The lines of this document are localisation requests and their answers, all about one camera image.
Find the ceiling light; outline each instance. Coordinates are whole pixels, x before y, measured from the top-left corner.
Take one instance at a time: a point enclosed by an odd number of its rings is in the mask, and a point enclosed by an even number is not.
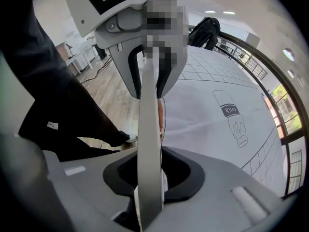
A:
[[[283,49],[283,53],[287,56],[290,61],[294,61],[294,53],[290,48]]]
[[[294,72],[292,70],[288,70],[289,75],[294,78]]]
[[[223,11],[224,14],[231,14],[231,15],[235,15],[234,12],[231,12],[231,11]]]

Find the sneaker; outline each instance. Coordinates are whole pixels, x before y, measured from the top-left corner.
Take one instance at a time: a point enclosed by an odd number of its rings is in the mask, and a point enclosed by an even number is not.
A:
[[[135,134],[129,134],[130,138],[126,140],[127,143],[131,144],[137,140],[137,135]]]

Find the railing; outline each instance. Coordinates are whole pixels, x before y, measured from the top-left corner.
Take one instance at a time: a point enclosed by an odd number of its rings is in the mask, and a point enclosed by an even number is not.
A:
[[[237,62],[257,82],[257,84],[260,86],[260,88],[266,95],[267,99],[269,100],[272,108],[275,110],[276,113],[275,119],[278,120],[279,124],[282,127],[283,136],[281,138],[281,145],[285,146],[287,154],[287,183],[285,188],[285,195],[287,195],[288,193],[294,191],[296,188],[299,188],[301,185],[302,172],[300,172],[300,174],[297,175],[294,175],[294,172],[291,173],[291,169],[295,171],[295,164],[299,162],[294,162],[294,156],[295,156],[294,153],[290,155],[289,143],[301,137],[304,137],[305,147],[306,149],[308,149],[309,119],[307,116],[306,109],[302,103],[302,100],[297,90],[294,88],[290,80],[287,78],[284,72],[265,54],[263,54],[250,44],[244,42],[243,40],[238,39],[227,33],[220,32],[218,38],[221,39],[221,42],[215,46],[216,49],[221,53],[227,55],[230,59],[233,59],[235,62]],[[226,44],[222,44],[224,42],[235,46],[235,49],[233,49],[230,46],[227,46]],[[275,77],[279,80],[279,82],[286,90],[287,94],[291,99],[291,102],[294,104],[295,109],[297,110],[297,115],[295,115],[295,117],[298,116],[300,119],[301,122],[300,129],[292,133],[289,133],[289,131],[287,130],[286,123],[288,123],[290,120],[287,121],[286,119],[283,118],[281,111],[278,107],[279,101],[276,101],[274,97],[271,94],[269,94],[269,92],[265,89],[265,87],[261,83],[261,80],[267,75],[267,71],[259,63],[257,63],[257,61],[255,61],[253,57],[256,58],[260,63],[265,65],[267,69],[269,69],[275,75]],[[308,177],[307,172],[308,170],[306,168],[305,179],[307,179]]]

